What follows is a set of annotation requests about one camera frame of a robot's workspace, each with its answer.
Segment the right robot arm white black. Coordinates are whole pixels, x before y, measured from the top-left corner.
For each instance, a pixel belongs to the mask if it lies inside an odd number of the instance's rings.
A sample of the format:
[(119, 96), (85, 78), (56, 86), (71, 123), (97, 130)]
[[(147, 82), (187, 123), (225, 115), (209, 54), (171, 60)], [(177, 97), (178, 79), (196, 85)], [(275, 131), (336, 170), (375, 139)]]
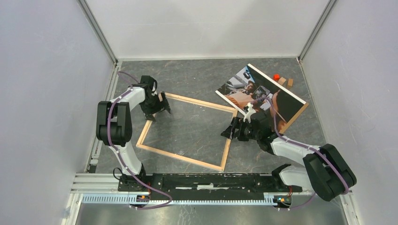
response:
[(300, 164), (300, 167), (284, 164), (273, 170), (271, 186), (274, 190), (297, 186), (314, 191), (329, 202), (347, 194), (357, 184), (356, 175), (334, 145), (314, 146), (295, 141), (275, 130), (276, 120), (268, 125), (267, 119), (260, 112), (248, 119), (234, 117), (221, 136), (241, 142), (254, 140), (261, 150)]

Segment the light wooden picture frame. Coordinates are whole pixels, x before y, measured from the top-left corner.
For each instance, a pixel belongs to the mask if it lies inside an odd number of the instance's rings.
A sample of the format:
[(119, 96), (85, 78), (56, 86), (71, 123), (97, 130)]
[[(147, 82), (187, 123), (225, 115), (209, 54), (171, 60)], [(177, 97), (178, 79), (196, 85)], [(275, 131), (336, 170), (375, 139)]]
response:
[[(177, 94), (171, 94), (171, 93), (165, 93), (166, 98), (167, 99), (173, 99), (173, 100), (177, 100), (177, 101), (181, 101), (181, 102), (186, 102), (189, 104), (193, 104), (193, 105), (199, 105), (199, 106), (203, 106), (203, 107), (207, 107), (207, 108), (212, 108), (212, 109), (216, 109), (219, 111), (224, 111), (224, 112), (228, 112), (228, 113), (232, 113), (232, 117), (236, 117), (238, 110), (233, 108), (233, 107), (229, 107), (229, 106), (223, 106), (223, 105), (219, 105), (219, 104), (215, 104), (215, 103), (211, 103), (211, 102), (207, 102), (207, 101), (203, 101), (203, 100), (198, 100), (198, 99), (194, 99), (194, 98), (189, 98), (189, 97), (184, 97), (184, 96), (180, 96)], [(174, 159), (178, 159), (190, 164), (195, 164), (195, 165), (199, 165), (202, 167), (206, 167), (212, 170), (216, 170), (219, 172), (224, 172), (225, 170), (225, 166), (227, 163), (227, 158), (228, 158), (228, 154), (229, 154), (229, 150), (230, 150), (230, 144), (231, 144), (231, 140), (227, 139), (225, 146), (224, 146), (224, 150), (223, 150), (223, 154), (222, 154), (222, 159), (221, 159), (221, 164), (220, 165), (213, 165), (210, 163), (206, 163), (203, 161), (199, 161), (193, 158), (189, 158), (189, 157), (185, 157), (182, 155), (178, 155), (175, 153), (171, 153), (171, 152), (167, 152), (164, 150), (160, 150), (157, 148), (153, 148), (150, 146), (146, 146), (144, 145), (144, 140), (149, 132), (149, 129), (152, 125), (152, 121), (151, 120), (147, 120), (146, 124), (140, 134), (140, 137), (136, 143), (136, 147), (150, 151), (150, 152), (154, 152), (163, 156), (167, 156), (170, 158), (174, 158)]]

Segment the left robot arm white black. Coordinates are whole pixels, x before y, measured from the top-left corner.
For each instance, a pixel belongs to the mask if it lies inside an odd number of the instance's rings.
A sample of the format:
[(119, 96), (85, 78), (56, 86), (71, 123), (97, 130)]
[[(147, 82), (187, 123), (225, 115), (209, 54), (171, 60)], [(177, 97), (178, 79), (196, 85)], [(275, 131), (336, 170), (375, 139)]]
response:
[(157, 93), (158, 82), (144, 75), (140, 82), (131, 84), (120, 96), (110, 101), (100, 101), (97, 108), (96, 137), (108, 146), (116, 156), (123, 175), (130, 178), (130, 186), (142, 191), (147, 186), (143, 164), (138, 159), (132, 138), (131, 110), (140, 106), (146, 120), (155, 121), (156, 113), (171, 112), (165, 92)]

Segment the printed photo with white border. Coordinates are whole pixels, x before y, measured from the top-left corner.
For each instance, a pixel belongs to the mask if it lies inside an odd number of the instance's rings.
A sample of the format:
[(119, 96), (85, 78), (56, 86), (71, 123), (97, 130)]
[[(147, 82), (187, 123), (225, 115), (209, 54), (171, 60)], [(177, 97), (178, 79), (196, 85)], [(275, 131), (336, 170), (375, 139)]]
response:
[(282, 113), (288, 104), (307, 103), (251, 64), (247, 64), (215, 92), (244, 116), (246, 105), (251, 102), (256, 112), (266, 113), (271, 123), (276, 122), (279, 133), (282, 133), (280, 129), (285, 124)]

